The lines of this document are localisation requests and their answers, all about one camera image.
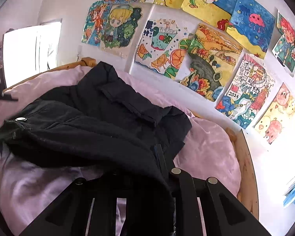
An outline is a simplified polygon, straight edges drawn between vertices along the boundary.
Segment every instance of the white wall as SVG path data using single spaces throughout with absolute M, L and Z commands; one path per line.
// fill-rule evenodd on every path
M 43 0 L 7 0 L 0 9 L 0 42 L 10 28 L 19 29 L 37 25 Z
M 95 1 L 97 0 L 43 0 L 38 22 L 63 19 L 58 46 L 58 65 L 76 61 L 76 54 L 80 50 L 80 57 L 90 56 L 97 59 L 97 61 L 102 60 L 114 65 L 118 69 L 128 71 L 132 64 L 131 56 L 128 59 L 122 59 L 105 53 L 97 47 L 81 43 L 82 31 L 89 6 Z M 283 0 L 256 1 L 261 3 L 274 16 L 277 15 L 277 10 L 279 9 L 282 15 L 295 27 L 295 16 Z M 169 15 L 176 14 L 179 16 L 181 14 L 181 17 L 186 20 L 195 20 L 182 11 L 176 10 L 174 14 L 172 12 L 173 10 L 168 9 Z M 140 22 L 137 31 L 140 32 L 144 26 L 145 22 Z M 267 68 L 277 80 L 276 88 L 273 90 L 258 118 L 271 103 L 282 81 L 291 88 L 295 95 L 295 76 L 294 78 L 290 77 L 271 53 L 279 37 L 278 30 L 274 29 L 270 47 L 265 57 Z M 216 103 L 205 100 L 200 95 L 187 90 L 180 84 L 136 65 L 132 67 L 131 74 L 149 82 L 156 88 L 162 89 L 167 95 L 173 96 L 191 110 L 217 122 L 222 127 L 239 130 L 235 123 L 214 109 Z M 292 127 L 283 132 L 272 144 L 271 148 L 263 146 L 261 143 L 262 139 L 255 134 L 252 127 L 246 130 L 246 137 L 257 177 L 260 222 L 273 236 L 283 236 L 295 221 L 295 205 L 291 205 L 286 209 L 283 209 L 282 205 L 282 188 L 284 183 L 286 179 L 291 178 L 295 174 L 295 120 Z

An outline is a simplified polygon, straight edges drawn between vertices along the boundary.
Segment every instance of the metal button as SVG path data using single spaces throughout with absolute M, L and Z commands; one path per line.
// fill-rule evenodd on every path
M 172 172 L 173 174 L 179 175 L 182 171 L 181 171 L 179 168 L 173 168 L 173 169 L 171 170 L 171 172 Z
M 27 119 L 24 117 L 18 117 L 15 119 L 15 121 L 26 121 Z
M 217 184 L 217 179 L 215 178 L 215 177 L 210 177 L 209 179 L 208 179 L 208 182 L 210 183 L 210 184 Z

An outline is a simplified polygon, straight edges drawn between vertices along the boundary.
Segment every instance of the pink blanket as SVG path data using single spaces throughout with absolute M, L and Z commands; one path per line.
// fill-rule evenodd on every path
M 21 111 L 48 90 L 76 85 L 90 69 L 78 66 L 70 70 L 47 72 L 8 90 L 13 98 L 18 98 L 18 102 L 0 100 L 0 126 L 5 119 Z M 241 174 L 233 146 L 225 131 L 213 122 L 195 118 L 186 107 L 128 73 L 117 73 L 153 104 L 161 107 L 173 105 L 189 116 L 193 127 L 184 140 L 185 146 L 174 159 L 175 166 L 200 179 L 214 176 L 236 196 Z M 95 166 L 40 168 L 15 157 L 4 146 L 0 159 L 1 213 L 12 233 L 19 235 L 74 179 L 94 179 L 101 175 L 102 171 Z M 118 203 L 117 219 L 120 223 L 116 225 L 116 235 L 120 234 L 124 219 L 124 203 Z

